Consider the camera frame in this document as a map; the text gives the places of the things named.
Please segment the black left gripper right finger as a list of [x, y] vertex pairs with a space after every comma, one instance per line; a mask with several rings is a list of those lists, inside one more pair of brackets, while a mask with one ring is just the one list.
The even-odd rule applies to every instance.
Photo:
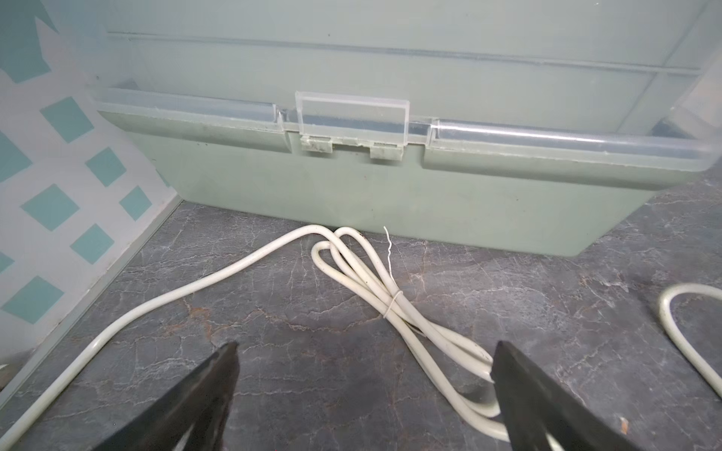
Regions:
[[514, 450], [637, 450], [561, 388], [515, 345], [496, 344], [494, 390]]

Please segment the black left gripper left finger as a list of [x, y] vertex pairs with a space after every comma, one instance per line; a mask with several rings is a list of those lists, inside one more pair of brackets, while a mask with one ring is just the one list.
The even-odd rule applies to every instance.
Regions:
[[98, 450], [220, 450], [240, 371], [231, 341], [197, 366]]

